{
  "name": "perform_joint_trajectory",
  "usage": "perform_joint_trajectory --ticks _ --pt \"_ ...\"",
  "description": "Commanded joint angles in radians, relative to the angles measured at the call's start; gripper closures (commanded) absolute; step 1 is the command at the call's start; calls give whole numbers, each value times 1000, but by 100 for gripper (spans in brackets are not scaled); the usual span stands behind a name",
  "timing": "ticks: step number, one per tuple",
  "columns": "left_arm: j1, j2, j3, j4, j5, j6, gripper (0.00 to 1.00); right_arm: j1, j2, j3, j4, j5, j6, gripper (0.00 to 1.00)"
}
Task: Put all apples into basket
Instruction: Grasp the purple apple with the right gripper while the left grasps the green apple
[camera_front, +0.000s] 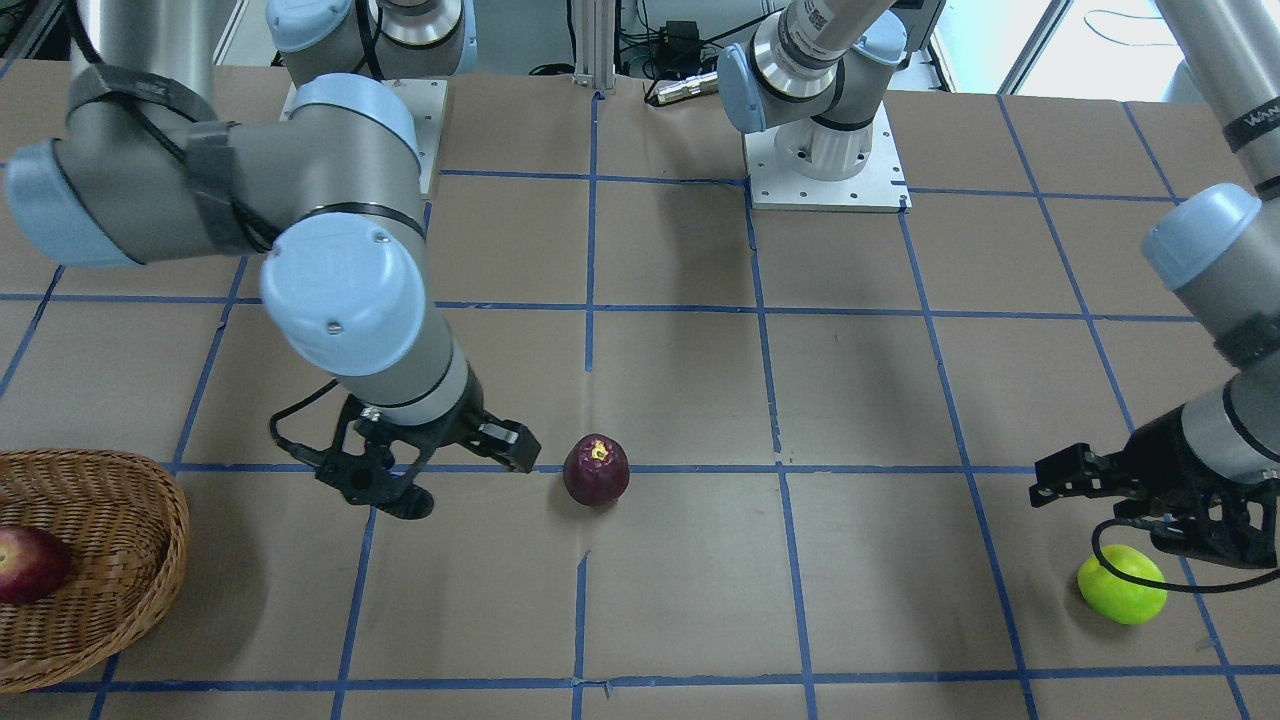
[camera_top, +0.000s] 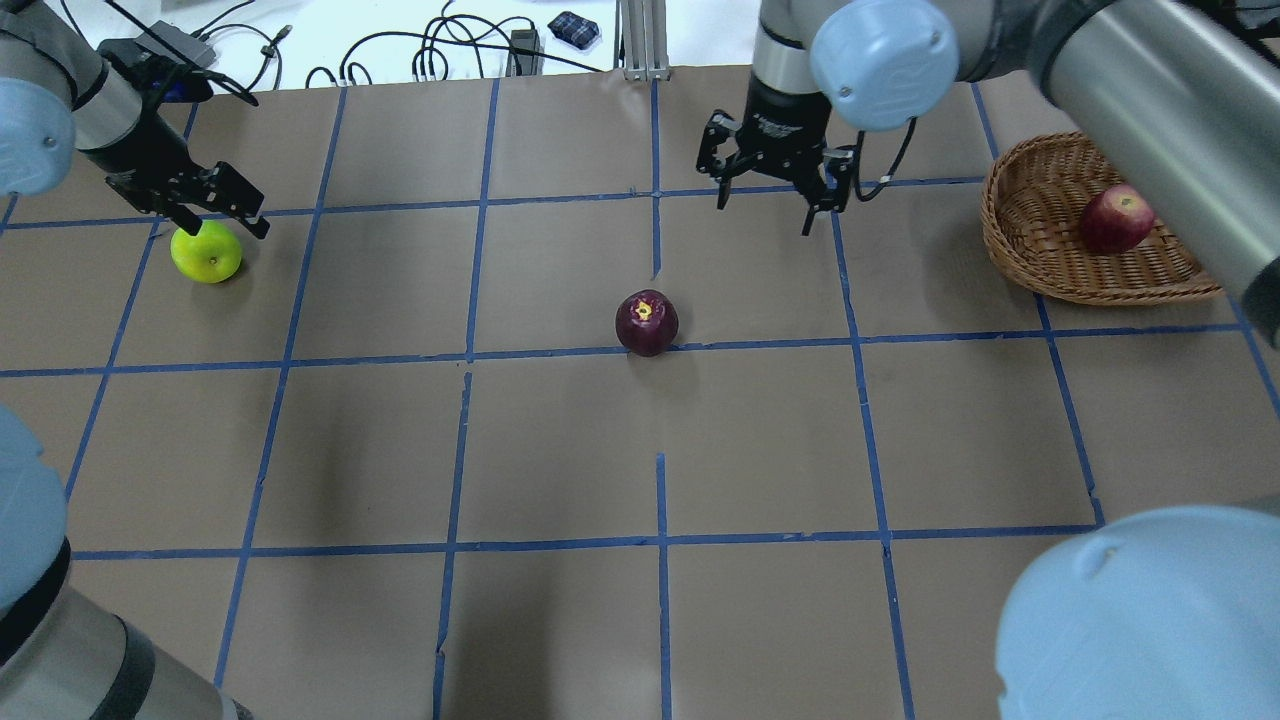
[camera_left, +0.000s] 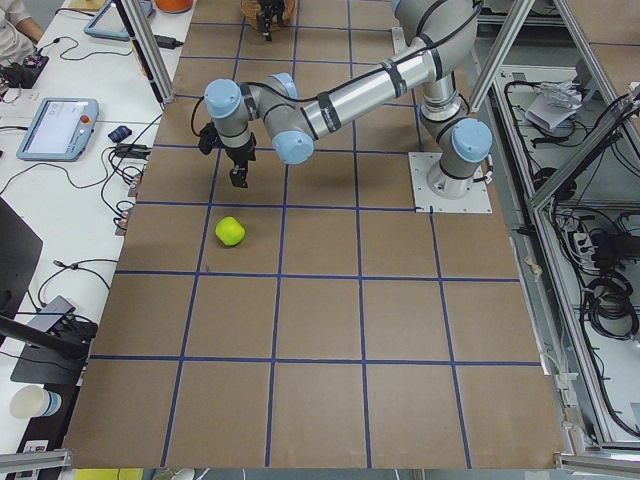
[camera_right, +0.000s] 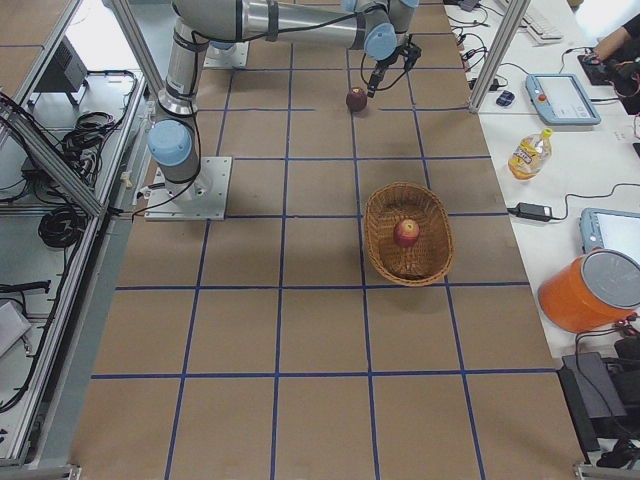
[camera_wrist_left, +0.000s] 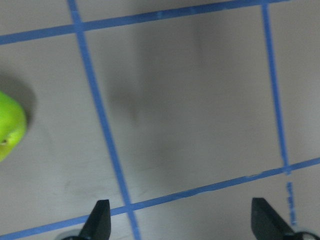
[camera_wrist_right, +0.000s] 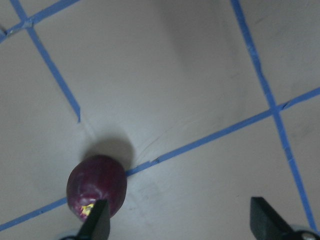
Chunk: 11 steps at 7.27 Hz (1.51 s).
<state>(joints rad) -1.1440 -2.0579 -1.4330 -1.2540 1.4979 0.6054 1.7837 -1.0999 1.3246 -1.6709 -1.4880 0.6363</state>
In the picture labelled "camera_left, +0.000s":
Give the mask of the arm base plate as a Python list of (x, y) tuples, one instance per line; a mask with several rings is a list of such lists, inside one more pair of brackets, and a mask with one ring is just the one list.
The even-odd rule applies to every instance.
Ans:
[(408, 48), (402, 27), (392, 27), (390, 30), (394, 54), (397, 55)]
[(408, 154), (417, 213), (491, 214), (488, 184), (480, 164), (470, 178), (448, 177), (440, 165), (439, 152)]

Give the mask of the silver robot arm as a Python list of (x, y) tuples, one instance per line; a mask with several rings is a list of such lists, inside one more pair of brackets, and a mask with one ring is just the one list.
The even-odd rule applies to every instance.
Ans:
[(453, 80), (474, 45), (482, 6), (480, 1), (393, 2), (407, 47), (311, 98), (299, 97), (288, 73), (261, 82), (212, 81), (203, 97), (211, 120), (198, 135), (200, 151), (223, 149), (234, 163), (232, 184), (244, 188), (248, 165), (256, 158), (251, 121), (261, 120), (279, 158), (296, 165), (311, 157), (315, 141), (422, 87), (420, 120), (442, 151), (427, 174), (429, 187), (442, 198), (465, 196), (493, 143), (489, 127), (469, 116)]

